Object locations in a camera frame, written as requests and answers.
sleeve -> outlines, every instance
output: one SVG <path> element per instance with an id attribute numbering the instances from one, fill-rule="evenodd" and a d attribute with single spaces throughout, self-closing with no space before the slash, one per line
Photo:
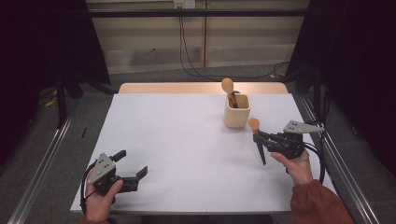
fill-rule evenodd
<path id="1" fill-rule="evenodd" d="M 89 221 L 84 217 L 79 224 L 109 224 L 107 221 Z"/>
<path id="2" fill-rule="evenodd" d="M 318 180 L 292 189 L 290 207 L 294 223 L 353 223 L 344 204 Z"/>

gray floor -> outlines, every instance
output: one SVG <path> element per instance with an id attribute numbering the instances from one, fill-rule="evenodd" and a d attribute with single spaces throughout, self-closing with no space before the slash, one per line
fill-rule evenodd
<path id="1" fill-rule="evenodd" d="M 234 81 L 275 81 L 276 78 L 256 77 L 268 74 L 273 66 L 234 66 L 198 69 L 201 74 L 233 77 Z M 282 67 L 277 74 L 285 72 Z M 183 70 L 156 71 L 137 74 L 122 74 L 111 76 L 112 89 L 117 90 L 124 82 L 168 82 L 168 81 L 213 81 L 203 77 L 192 77 Z M 67 97 L 69 112 L 75 113 L 53 161 L 49 165 L 43 183 L 38 186 L 37 195 L 32 204 L 26 207 L 28 211 L 22 220 L 26 223 L 78 223 L 80 214 L 69 211 L 76 195 L 80 177 L 86 168 L 96 140 L 105 121 L 112 96 L 105 95 L 90 86 L 82 85 L 84 96 L 79 100 Z M 289 92 L 295 92 L 295 83 L 287 84 Z M 304 119 L 309 120 L 301 103 L 307 95 L 294 94 L 296 104 L 301 109 Z M 0 176 L 0 223 L 7 223 L 15 211 L 23 193 L 28 190 L 35 170 L 39 167 L 56 132 L 56 103 L 50 107 L 40 105 L 37 108 L 26 135 L 22 138 L 15 153 L 3 165 Z M 348 169 L 361 187 L 362 193 L 375 211 L 380 223 L 394 223 L 396 220 L 396 180 L 382 164 L 375 159 L 364 139 L 352 132 L 352 125 L 344 116 L 335 102 L 331 102 L 331 110 L 326 126 L 334 143 L 337 145 Z M 365 223 L 353 197 L 343 184 L 340 174 L 327 157 L 328 171 L 338 188 L 340 197 L 356 223 Z M 119 223 L 139 223 L 140 217 L 116 216 Z M 278 223 L 292 223 L 290 213 L 273 214 Z"/>

beige cup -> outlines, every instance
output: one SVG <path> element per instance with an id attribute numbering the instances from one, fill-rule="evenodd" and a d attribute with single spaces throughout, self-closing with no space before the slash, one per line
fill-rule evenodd
<path id="1" fill-rule="evenodd" d="M 233 104 L 226 97 L 224 109 L 224 124 L 229 128 L 243 128 L 248 122 L 250 113 L 250 101 L 247 95 L 236 94 L 235 99 L 239 108 L 233 108 Z"/>

hand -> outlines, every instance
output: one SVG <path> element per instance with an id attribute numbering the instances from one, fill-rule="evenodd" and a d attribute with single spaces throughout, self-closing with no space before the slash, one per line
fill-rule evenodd
<path id="1" fill-rule="evenodd" d="M 87 180 L 90 179 L 93 169 L 88 172 Z M 87 220 L 89 221 L 105 221 L 110 215 L 111 204 L 113 202 L 113 198 L 122 188 L 123 182 L 122 180 L 118 180 L 116 183 L 111 186 L 110 191 L 107 195 L 102 196 L 97 194 L 96 188 L 94 185 L 89 185 L 87 183 L 87 189 L 85 190 L 85 195 L 88 196 L 92 193 L 91 196 L 87 198 Z"/>
<path id="2" fill-rule="evenodd" d="M 271 153 L 271 157 L 280 163 L 283 163 L 283 165 L 288 169 L 294 186 L 308 184 L 314 180 L 311 171 L 311 164 L 309 163 L 309 154 L 306 149 L 299 158 L 294 160 L 288 160 L 285 156 L 277 152 Z"/>

wooden tabletop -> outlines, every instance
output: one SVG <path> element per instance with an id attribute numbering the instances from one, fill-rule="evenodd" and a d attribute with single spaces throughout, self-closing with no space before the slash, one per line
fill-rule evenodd
<path id="1" fill-rule="evenodd" d="M 280 82 L 235 82 L 235 91 L 244 94 L 288 93 Z M 224 93 L 220 82 L 162 82 L 162 83 L 124 83 L 119 93 Z"/>

